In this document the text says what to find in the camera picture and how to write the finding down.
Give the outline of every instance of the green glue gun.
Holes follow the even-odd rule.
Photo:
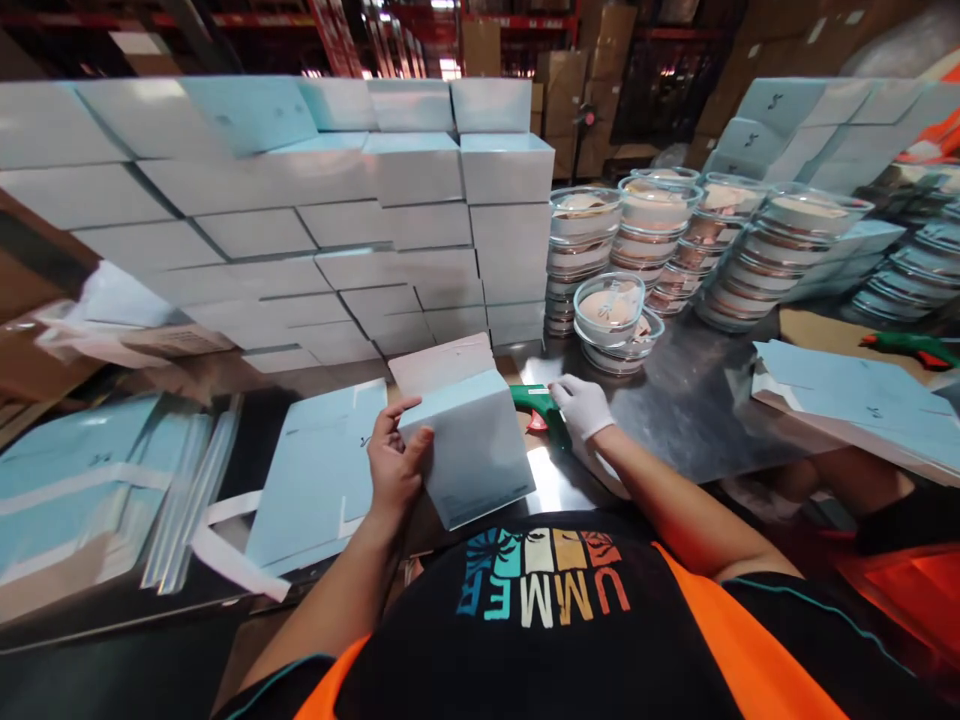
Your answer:
[[[546,430],[550,443],[561,450],[570,450],[570,433],[560,415],[560,408],[546,385],[511,385],[513,404],[521,410],[530,410],[533,419],[527,430]]]
[[[939,338],[913,333],[874,333],[860,341],[877,352],[916,358],[925,370],[950,370],[960,367],[960,358],[947,350]]]

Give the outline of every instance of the gloved hand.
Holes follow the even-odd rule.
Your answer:
[[[608,425],[613,425],[610,406],[603,389],[573,375],[550,383],[550,395],[560,406],[567,429],[584,443]]]

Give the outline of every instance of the window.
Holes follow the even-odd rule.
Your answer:
[[[456,80],[460,77],[460,66],[453,58],[440,58],[440,77],[444,80]]]

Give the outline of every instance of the orange fabric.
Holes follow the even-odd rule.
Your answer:
[[[960,83],[960,64],[941,77],[940,82]],[[953,114],[942,123],[935,123],[926,128],[911,145],[921,140],[926,140],[939,146],[941,153],[941,157],[924,161],[925,163],[950,162],[950,156],[953,155],[957,148],[960,148],[960,109],[954,111]],[[908,162],[914,160],[909,153],[905,152],[901,153],[900,158]]]
[[[687,572],[659,543],[723,679],[746,720],[840,720],[844,712],[720,585]]]
[[[337,704],[337,697],[340,695],[340,687],[343,685],[347,673],[353,667],[357,655],[363,650],[370,636],[362,637],[337,658],[337,662],[323,676],[323,680],[313,689],[310,697],[303,706],[297,711],[294,720],[335,720],[333,708]]]
[[[960,670],[960,543],[853,558],[837,569],[887,617]]]

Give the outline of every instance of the hand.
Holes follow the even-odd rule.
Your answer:
[[[603,389],[573,375],[564,375],[550,383],[550,394],[560,406],[567,429],[584,443],[608,425],[613,425],[610,406]]]
[[[420,465],[433,443],[433,430],[420,428],[404,446],[397,423],[404,410],[420,404],[420,398],[404,398],[383,410],[373,425],[367,445],[373,502],[369,515],[399,526],[420,493],[423,476]]]

